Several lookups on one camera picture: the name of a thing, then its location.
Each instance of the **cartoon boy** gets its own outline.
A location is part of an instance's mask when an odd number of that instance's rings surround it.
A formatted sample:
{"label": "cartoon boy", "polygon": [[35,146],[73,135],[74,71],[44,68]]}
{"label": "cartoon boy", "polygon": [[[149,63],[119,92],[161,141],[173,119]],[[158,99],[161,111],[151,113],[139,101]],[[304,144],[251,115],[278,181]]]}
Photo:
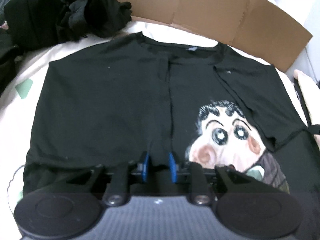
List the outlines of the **cartoon boy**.
{"label": "cartoon boy", "polygon": [[237,171],[289,191],[280,165],[236,104],[224,100],[202,106],[197,127],[199,137],[186,152],[189,161],[207,169],[233,165]]}

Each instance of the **white wall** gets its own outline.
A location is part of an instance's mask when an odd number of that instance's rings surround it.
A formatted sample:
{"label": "white wall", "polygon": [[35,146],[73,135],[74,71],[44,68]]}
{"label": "white wall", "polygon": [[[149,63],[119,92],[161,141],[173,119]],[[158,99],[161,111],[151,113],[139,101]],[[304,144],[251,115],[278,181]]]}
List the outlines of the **white wall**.
{"label": "white wall", "polygon": [[287,71],[293,78],[300,69],[315,81],[320,80],[320,0],[275,0],[277,5],[302,24],[312,35],[306,48]]}

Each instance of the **shirt tag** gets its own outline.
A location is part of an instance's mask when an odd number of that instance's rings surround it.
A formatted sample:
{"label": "shirt tag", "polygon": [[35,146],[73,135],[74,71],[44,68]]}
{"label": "shirt tag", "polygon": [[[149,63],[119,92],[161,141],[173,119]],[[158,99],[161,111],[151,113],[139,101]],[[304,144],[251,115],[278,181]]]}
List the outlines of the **shirt tag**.
{"label": "shirt tag", "polygon": [[196,51],[197,49],[198,49],[198,47],[191,47],[191,48],[189,48],[189,49],[187,49],[187,50]]}

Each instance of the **blue clip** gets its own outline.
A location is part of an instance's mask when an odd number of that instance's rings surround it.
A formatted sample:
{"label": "blue clip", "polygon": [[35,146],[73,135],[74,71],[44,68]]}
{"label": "blue clip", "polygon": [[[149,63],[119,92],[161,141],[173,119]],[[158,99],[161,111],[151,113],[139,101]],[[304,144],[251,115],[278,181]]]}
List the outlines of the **blue clip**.
{"label": "blue clip", "polygon": [[148,168],[149,168],[149,153],[146,154],[146,158],[144,159],[143,162],[143,169],[142,169],[142,180],[143,182],[147,181],[147,176],[148,176]]}
{"label": "blue clip", "polygon": [[172,183],[176,183],[177,182],[177,168],[176,168],[176,161],[175,161],[172,153],[169,153],[169,167],[170,167],[170,171],[171,171]]}

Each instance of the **gray striped surface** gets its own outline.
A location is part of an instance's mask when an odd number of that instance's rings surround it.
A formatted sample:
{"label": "gray striped surface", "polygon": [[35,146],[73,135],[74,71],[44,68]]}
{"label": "gray striped surface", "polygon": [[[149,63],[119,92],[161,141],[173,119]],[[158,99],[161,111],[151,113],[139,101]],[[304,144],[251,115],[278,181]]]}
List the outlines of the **gray striped surface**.
{"label": "gray striped surface", "polygon": [[[132,197],[109,208],[98,224],[72,240],[248,240],[225,228],[208,207],[179,197]],[[289,236],[282,240],[296,240]]]}

